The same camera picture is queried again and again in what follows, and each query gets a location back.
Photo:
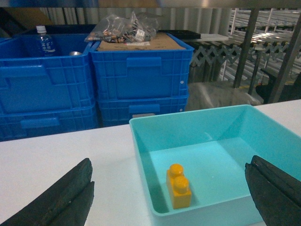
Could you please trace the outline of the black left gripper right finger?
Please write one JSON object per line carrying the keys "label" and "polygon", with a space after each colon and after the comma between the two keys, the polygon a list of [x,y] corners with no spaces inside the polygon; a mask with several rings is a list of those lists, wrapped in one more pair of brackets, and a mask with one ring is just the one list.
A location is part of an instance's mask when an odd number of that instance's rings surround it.
{"label": "black left gripper right finger", "polygon": [[301,224],[301,182],[265,159],[254,155],[245,164],[252,200],[268,226]]}

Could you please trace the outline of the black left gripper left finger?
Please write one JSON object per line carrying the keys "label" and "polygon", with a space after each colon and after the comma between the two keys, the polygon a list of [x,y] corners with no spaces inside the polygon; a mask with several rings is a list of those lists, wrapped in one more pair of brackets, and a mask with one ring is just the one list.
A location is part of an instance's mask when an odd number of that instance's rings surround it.
{"label": "black left gripper left finger", "polygon": [[2,226],[83,226],[93,200],[95,183],[89,158],[68,171],[51,187]]}

